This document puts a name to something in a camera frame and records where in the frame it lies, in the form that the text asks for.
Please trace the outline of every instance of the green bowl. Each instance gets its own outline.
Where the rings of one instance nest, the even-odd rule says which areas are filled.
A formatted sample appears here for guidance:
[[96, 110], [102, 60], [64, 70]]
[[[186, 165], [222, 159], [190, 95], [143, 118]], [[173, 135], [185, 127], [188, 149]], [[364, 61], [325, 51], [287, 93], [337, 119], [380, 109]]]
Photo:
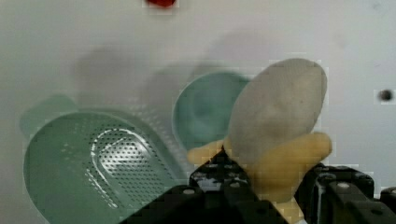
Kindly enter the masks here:
[[248, 79], [235, 72], [217, 72], [195, 79], [178, 96], [173, 132], [185, 149], [201, 147], [228, 133], [233, 104]]

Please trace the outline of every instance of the yellow plush toy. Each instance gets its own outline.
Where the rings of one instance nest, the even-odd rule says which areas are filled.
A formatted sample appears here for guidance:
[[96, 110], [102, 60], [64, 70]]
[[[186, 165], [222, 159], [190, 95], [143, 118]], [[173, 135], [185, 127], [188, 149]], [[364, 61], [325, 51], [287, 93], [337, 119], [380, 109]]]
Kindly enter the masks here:
[[327, 79], [316, 63], [275, 63], [244, 88], [233, 107], [228, 136], [189, 151], [189, 161], [207, 162], [224, 147], [249, 176], [253, 191], [270, 201], [289, 223], [304, 220], [293, 195], [304, 175], [330, 155], [325, 133], [311, 133]]

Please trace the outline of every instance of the bowl rim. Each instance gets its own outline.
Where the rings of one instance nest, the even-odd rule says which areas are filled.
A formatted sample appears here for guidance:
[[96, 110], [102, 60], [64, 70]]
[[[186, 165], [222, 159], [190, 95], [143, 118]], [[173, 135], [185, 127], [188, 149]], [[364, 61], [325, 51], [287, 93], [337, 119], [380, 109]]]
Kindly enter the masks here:
[[188, 81], [187, 84], [184, 86], [183, 90], [179, 93], [179, 95], [177, 96], [177, 99], [175, 100], [175, 103], [172, 107], [172, 134], [175, 137], [178, 145], [183, 149], [183, 150], [190, 150], [186, 148], [186, 146], [184, 145], [183, 141], [181, 140], [178, 131], [177, 131], [177, 127], [176, 127], [176, 108], [178, 105], [178, 102], [180, 100], [181, 95], [185, 92], [185, 90], [191, 86], [193, 83], [195, 83], [196, 81], [202, 79], [202, 78], [206, 78], [206, 77], [210, 77], [210, 76], [215, 76], [217, 74], [226, 74], [228, 75], [228, 77], [230, 78], [234, 78], [234, 79], [239, 79], [242, 81], [246, 81], [246, 83], [249, 83], [250, 79], [248, 77], [246, 77], [243, 73], [239, 73], [233, 70], [219, 70], [219, 71], [214, 71], [214, 72], [209, 72], [209, 73], [205, 73], [201, 76], [198, 76], [196, 78], [193, 78], [191, 81]]

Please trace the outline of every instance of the mint green colander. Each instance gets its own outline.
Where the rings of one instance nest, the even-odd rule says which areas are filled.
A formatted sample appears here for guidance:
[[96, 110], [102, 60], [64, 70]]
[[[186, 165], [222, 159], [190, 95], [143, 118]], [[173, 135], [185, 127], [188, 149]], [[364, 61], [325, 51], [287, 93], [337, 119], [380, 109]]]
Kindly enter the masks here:
[[78, 111], [47, 123], [24, 161], [29, 195], [53, 224], [119, 223], [185, 178], [145, 122]]

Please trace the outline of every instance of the red object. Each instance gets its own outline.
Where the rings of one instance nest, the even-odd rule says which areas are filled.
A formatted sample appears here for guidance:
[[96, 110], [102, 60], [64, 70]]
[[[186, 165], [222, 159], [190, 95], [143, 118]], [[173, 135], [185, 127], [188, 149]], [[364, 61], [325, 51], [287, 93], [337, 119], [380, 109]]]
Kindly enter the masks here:
[[147, 0], [147, 1], [159, 7], [171, 7], [176, 2], [176, 0]]

